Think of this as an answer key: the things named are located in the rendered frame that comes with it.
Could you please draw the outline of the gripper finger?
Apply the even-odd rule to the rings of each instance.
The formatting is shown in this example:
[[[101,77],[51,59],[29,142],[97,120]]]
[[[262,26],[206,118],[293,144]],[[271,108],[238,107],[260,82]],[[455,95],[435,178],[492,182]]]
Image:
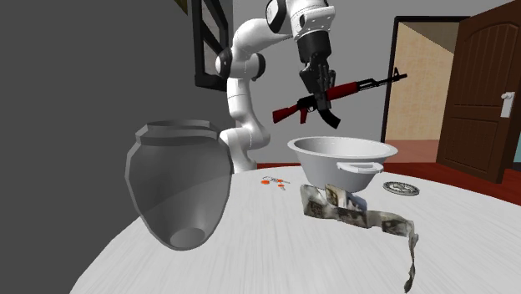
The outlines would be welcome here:
[[[327,61],[318,66],[318,85],[319,91],[316,93],[316,104],[319,111],[331,108],[326,91],[335,85],[336,71],[329,68]]]
[[[310,94],[321,91],[321,59],[313,54],[305,67],[299,72],[302,82]]]

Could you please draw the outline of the brown wooden door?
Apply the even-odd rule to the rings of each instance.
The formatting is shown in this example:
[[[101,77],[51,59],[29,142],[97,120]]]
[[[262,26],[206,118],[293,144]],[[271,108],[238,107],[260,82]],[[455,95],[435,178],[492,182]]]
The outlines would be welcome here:
[[[501,183],[521,131],[521,0],[460,22],[437,162]]]

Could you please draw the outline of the black framed window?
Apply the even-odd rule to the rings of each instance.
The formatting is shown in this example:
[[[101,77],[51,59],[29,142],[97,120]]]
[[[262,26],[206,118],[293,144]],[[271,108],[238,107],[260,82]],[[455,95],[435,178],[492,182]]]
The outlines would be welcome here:
[[[217,74],[207,73],[205,70],[206,44],[216,55],[230,44],[230,25],[223,10],[221,0],[190,0],[193,25],[194,57],[195,57],[195,85],[197,87],[226,91],[226,79]],[[203,20],[202,4],[208,8],[211,18],[215,21],[219,31],[219,38],[210,31]]]

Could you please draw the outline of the round silver disc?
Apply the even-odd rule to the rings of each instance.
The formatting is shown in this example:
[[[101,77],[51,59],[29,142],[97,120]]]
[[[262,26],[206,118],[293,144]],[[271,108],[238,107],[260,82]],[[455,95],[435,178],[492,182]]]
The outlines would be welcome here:
[[[396,181],[384,182],[382,188],[393,194],[403,196],[416,196],[420,193],[420,190],[416,186]]]

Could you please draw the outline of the red and black toy rifle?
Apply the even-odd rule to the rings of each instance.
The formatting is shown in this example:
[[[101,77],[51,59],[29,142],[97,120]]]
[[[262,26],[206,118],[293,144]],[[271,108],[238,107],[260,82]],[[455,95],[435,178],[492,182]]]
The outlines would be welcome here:
[[[340,84],[334,86],[326,91],[329,102],[335,99],[341,99],[346,96],[356,94],[360,91],[380,87],[382,85],[392,84],[402,79],[406,79],[406,73],[399,73],[397,67],[393,69],[393,74],[387,79],[375,80],[375,79],[364,79],[362,81],[351,82],[347,84]],[[337,129],[341,120],[336,117],[329,109],[319,111],[317,109],[316,97],[312,94],[297,100],[296,104],[286,107],[283,109],[274,110],[272,112],[272,121],[274,124],[281,122],[292,116],[295,113],[300,114],[300,123],[304,124],[307,119],[307,114],[313,111],[317,111],[321,116],[322,120],[330,125],[332,128]]]

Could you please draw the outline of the keys with orange tags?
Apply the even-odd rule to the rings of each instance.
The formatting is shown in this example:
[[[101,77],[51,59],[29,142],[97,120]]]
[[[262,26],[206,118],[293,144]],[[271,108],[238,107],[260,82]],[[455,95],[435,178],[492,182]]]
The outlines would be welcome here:
[[[276,185],[279,189],[281,190],[285,190],[286,189],[286,186],[290,184],[289,181],[286,181],[286,180],[283,180],[283,179],[280,179],[280,178],[276,178],[276,177],[271,177],[271,176],[264,176],[261,181],[260,181],[263,185],[269,185],[269,184],[274,184]]]

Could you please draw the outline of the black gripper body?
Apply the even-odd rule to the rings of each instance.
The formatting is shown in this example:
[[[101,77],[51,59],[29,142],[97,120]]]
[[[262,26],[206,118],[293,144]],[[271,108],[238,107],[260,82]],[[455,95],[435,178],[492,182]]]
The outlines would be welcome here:
[[[303,64],[317,62],[327,64],[327,59],[331,55],[331,42],[329,33],[324,30],[317,30],[307,33],[297,41],[300,61]]]

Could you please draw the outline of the large grey vase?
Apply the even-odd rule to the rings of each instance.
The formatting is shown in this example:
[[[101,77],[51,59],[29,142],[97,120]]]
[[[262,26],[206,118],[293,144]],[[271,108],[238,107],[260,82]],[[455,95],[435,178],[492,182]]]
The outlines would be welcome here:
[[[172,250],[201,246],[220,223],[234,173],[219,129],[207,120],[163,120],[135,138],[125,180],[140,218]]]

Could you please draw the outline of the crumpled printed paper strip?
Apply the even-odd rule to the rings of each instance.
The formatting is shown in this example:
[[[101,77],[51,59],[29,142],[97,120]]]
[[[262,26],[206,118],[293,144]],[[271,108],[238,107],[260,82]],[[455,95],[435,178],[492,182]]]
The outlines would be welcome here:
[[[363,210],[361,203],[357,202],[354,195],[347,193],[334,185],[326,184],[323,195],[313,185],[300,186],[303,213],[318,219],[333,219],[364,229],[379,227],[382,232],[402,236],[408,239],[408,248],[412,264],[408,271],[408,279],[404,283],[404,292],[411,291],[416,275],[415,246],[419,240],[419,234],[415,232],[415,225],[398,214],[379,210]]]

